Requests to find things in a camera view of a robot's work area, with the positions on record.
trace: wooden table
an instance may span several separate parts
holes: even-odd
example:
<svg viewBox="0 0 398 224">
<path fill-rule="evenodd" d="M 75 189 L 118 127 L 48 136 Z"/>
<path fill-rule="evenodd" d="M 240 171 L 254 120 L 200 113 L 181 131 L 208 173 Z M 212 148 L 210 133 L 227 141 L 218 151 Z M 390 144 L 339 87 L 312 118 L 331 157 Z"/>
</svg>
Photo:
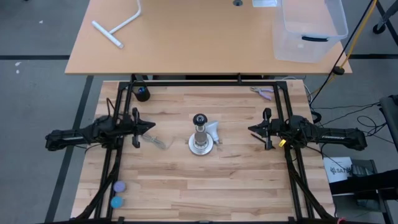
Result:
<svg viewBox="0 0 398 224">
<path fill-rule="evenodd" d="M 302 81 L 287 82 L 294 114 L 310 119 Z M 107 114 L 106 98 L 114 103 L 117 87 L 118 82 L 104 82 L 96 117 Z M 156 122 L 148 134 L 169 148 L 161 150 L 141 140 L 141 148 L 136 149 L 131 138 L 125 138 L 119 180 L 127 183 L 127 190 L 118 194 L 124 205 L 114 210 L 114 218 L 282 221 L 294 216 L 284 150 L 274 138 L 276 149 L 265 151 L 263 143 L 248 131 L 248 126 L 262 121 L 265 107 L 273 110 L 272 118 L 277 117 L 274 100 L 261 98 L 247 86 L 150 86 L 149 90 L 149 101 L 139 103 L 133 97 L 132 106 L 138 108 L 141 119 Z M 202 157 L 188 149 L 195 129 L 192 118 L 197 113 L 220 122 L 221 144 Z M 302 154 L 310 190 L 333 214 L 322 157 L 309 149 L 302 149 Z M 72 217 L 81 213 L 97 192 L 104 155 L 100 147 L 87 152 Z M 305 208 L 301 192 L 300 203 Z"/>
<path fill-rule="evenodd" d="M 91 22 L 111 30 L 136 13 L 136 1 L 91 0 L 65 73 L 325 74 L 343 49 L 336 44 L 319 63 L 276 60 L 275 8 L 253 7 L 251 0 L 239 7 L 232 2 L 142 0 L 141 16 L 114 34 L 125 46 L 119 49 Z M 348 63 L 345 70 L 352 72 Z"/>
</svg>

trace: pink-handled pliers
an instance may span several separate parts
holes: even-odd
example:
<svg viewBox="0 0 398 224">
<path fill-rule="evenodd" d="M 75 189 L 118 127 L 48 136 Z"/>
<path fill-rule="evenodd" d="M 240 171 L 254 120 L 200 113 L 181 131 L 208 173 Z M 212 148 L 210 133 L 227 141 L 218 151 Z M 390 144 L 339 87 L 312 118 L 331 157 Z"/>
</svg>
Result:
<svg viewBox="0 0 398 224">
<path fill-rule="evenodd" d="M 263 93 L 263 91 L 266 91 L 268 93 L 273 93 L 274 90 L 271 90 L 271 89 L 268 89 L 268 88 L 257 88 L 257 87 L 250 87 L 250 90 L 257 92 L 260 96 L 264 97 L 265 99 L 267 99 L 269 101 L 272 100 L 272 98 L 269 95 Z"/>
</svg>

